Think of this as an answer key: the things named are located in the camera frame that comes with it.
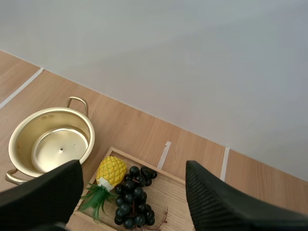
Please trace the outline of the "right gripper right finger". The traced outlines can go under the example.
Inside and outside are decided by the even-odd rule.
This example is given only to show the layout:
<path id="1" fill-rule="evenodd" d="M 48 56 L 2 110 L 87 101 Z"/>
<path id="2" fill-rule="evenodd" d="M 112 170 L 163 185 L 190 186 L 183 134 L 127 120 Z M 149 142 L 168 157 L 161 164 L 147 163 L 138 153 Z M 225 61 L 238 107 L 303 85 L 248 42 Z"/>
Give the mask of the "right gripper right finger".
<path id="1" fill-rule="evenodd" d="M 186 197 L 197 231 L 306 231 L 306 215 L 268 204 L 186 162 Z"/>

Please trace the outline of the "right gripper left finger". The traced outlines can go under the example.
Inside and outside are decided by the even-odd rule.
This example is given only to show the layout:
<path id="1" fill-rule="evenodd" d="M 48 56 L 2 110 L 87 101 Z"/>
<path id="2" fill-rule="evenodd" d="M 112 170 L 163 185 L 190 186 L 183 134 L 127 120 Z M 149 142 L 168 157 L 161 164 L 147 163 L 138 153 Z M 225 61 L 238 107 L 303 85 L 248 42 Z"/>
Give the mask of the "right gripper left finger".
<path id="1" fill-rule="evenodd" d="M 0 194 L 2 231 L 65 231 L 83 192 L 82 167 L 67 162 Z"/>

